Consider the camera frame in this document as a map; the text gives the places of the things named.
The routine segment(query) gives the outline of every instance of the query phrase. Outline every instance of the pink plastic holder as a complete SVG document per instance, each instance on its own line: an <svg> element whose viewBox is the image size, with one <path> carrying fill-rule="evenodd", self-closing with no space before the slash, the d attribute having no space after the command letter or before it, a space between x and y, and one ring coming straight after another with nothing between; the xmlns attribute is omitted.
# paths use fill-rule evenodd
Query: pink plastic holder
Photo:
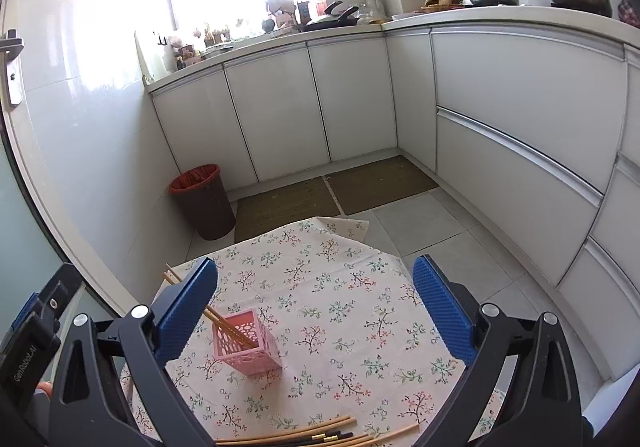
<svg viewBox="0 0 640 447"><path fill-rule="evenodd" d="M254 309L225 315L225 319L238 328L241 334L258 343L258 347L243 350L242 343L213 324L214 359L227 363L244 375L257 375L282 368L276 340L260 322Z"/></svg>

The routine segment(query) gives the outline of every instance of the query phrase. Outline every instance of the trash can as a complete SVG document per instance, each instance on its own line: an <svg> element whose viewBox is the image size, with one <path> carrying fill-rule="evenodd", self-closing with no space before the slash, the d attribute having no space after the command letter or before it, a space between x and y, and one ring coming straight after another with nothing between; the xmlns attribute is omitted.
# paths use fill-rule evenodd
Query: trash can
<svg viewBox="0 0 640 447"><path fill-rule="evenodd" d="M169 194L202 239L219 239L236 224L216 163L181 174L169 185Z"/></svg>

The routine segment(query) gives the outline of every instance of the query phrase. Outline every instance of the floral tablecloth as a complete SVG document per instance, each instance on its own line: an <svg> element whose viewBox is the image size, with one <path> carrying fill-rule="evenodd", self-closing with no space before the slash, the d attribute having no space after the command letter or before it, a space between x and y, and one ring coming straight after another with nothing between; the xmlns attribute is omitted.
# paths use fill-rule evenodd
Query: floral tablecloth
<svg viewBox="0 0 640 447"><path fill-rule="evenodd" d="M401 259L363 245L367 221L311 218L209 257L218 266L210 304L220 313L256 308L276 337L282 370L246 377L213 359L202 318L166 369L213 438L292 430L350 414L354 430L379 435L412 421L424 430L464 369L450 356L406 277ZM190 261L175 270L183 277ZM156 437L140 398L132 410ZM495 391L474 435L492 426ZM418 433L393 440L410 446Z"/></svg>

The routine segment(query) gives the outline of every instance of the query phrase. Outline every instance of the floor mat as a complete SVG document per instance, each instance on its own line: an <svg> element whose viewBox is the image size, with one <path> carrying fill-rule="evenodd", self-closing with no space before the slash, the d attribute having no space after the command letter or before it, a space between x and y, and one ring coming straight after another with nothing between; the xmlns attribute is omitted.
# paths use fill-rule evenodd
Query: floor mat
<svg viewBox="0 0 640 447"><path fill-rule="evenodd" d="M294 183L238 200L236 243L293 221L338 215L340 209L322 178Z"/></svg>
<svg viewBox="0 0 640 447"><path fill-rule="evenodd" d="M438 186L404 156L367 163L327 175L326 178L347 215L401 200Z"/></svg>

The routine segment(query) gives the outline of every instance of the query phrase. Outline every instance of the silver screw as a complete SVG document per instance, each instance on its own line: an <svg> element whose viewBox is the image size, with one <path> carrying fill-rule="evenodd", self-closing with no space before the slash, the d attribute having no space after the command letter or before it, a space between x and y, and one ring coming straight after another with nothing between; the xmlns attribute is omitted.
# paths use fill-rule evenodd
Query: silver screw
<svg viewBox="0 0 640 447"><path fill-rule="evenodd" d="M87 317L85 313L78 314L74 317L74 325L83 326L88 320L89 317Z"/></svg>
<svg viewBox="0 0 640 447"><path fill-rule="evenodd" d="M148 313L149 313L149 308L147 308L143 304L140 304L131 310L131 316L134 319L142 319Z"/></svg>
<svg viewBox="0 0 640 447"><path fill-rule="evenodd" d="M488 317L497 317L500 313L500 310L495 304L487 303L482 305L482 313L484 313Z"/></svg>
<svg viewBox="0 0 640 447"><path fill-rule="evenodd" d="M545 312L542 318L545 319L547 324L551 324L552 326L558 324L558 317L551 312Z"/></svg>

